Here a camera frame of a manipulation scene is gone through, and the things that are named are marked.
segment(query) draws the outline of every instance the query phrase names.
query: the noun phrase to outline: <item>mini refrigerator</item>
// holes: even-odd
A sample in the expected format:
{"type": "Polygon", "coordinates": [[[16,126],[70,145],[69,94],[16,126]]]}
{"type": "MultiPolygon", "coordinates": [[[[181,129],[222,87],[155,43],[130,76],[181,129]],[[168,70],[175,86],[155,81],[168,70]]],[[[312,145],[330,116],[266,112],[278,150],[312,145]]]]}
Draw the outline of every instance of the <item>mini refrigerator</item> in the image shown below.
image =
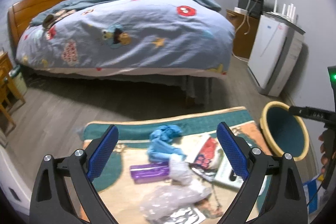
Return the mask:
{"type": "Polygon", "coordinates": [[[299,57],[305,32],[288,20],[263,13],[248,62],[260,94],[278,97],[299,57]]]}

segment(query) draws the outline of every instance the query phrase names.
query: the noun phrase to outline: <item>wooden headboard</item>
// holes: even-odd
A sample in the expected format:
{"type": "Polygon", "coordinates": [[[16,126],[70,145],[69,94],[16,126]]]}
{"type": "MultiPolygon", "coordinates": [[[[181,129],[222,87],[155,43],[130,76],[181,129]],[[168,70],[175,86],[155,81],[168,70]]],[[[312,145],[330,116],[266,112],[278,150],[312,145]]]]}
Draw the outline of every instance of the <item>wooden headboard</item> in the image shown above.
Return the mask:
{"type": "Polygon", "coordinates": [[[64,0],[21,0],[8,9],[9,26],[13,44],[17,47],[20,37],[32,18],[64,0]]]}

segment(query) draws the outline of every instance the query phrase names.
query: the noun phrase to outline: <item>bed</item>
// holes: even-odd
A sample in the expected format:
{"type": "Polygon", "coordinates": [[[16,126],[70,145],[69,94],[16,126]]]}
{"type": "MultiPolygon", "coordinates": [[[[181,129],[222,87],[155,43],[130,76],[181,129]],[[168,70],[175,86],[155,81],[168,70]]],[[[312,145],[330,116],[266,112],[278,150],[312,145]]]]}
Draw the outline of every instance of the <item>bed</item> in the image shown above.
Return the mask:
{"type": "Polygon", "coordinates": [[[211,1],[22,0],[8,12],[16,60],[43,75],[176,85],[207,103],[234,38],[211,1]]]}

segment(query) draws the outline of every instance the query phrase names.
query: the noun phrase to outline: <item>red circle print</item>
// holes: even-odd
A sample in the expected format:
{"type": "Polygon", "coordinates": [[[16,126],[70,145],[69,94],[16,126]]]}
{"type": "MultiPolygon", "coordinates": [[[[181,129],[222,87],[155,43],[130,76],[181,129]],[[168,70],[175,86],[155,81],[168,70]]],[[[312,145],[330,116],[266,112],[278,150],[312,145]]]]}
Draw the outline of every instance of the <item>red circle print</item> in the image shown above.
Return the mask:
{"type": "Polygon", "coordinates": [[[176,9],[177,9],[177,13],[181,16],[191,17],[191,16],[196,15],[196,10],[189,6],[179,6],[176,9]]]}

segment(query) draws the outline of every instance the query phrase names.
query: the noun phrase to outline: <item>white cable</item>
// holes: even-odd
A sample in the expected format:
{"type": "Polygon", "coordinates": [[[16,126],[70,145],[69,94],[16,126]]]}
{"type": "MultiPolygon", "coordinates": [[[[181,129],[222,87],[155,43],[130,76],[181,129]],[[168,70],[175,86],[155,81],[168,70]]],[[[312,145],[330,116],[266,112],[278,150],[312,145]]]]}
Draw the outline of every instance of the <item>white cable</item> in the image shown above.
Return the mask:
{"type": "MultiPolygon", "coordinates": [[[[246,6],[246,9],[245,10],[248,10],[248,8],[249,8],[249,6],[250,6],[250,2],[251,2],[251,0],[249,0],[248,1],[248,3],[247,3],[247,6],[246,6]]],[[[245,23],[245,20],[246,20],[246,15],[244,15],[244,19],[243,19],[243,22],[239,25],[239,27],[235,30],[235,33],[237,33],[238,32],[238,30],[241,28],[241,26],[243,26],[244,25],[244,23],[245,23]]],[[[237,58],[238,60],[241,60],[241,61],[243,61],[243,62],[246,62],[246,63],[248,63],[248,61],[246,61],[246,60],[244,60],[244,59],[241,59],[241,58],[239,58],[238,56],[236,56],[234,53],[233,53],[233,50],[232,50],[232,55],[235,57],[235,58],[237,58]]]]}
{"type": "Polygon", "coordinates": [[[248,17],[247,17],[247,25],[248,25],[249,28],[248,28],[247,32],[244,33],[244,35],[247,35],[247,34],[250,32],[250,30],[251,30],[251,26],[250,26],[249,18],[250,18],[250,14],[251,14],[252,10],[254,9],[255,5],[257,4],[257,1],[258,1],[258,0],[256,0],[256,1],[254,2],[254,5],[252,6],[252,8],[251,8],[251,9],[249,10],[249,12],[247,13],[247,15],[248,15],[248,17]]]}

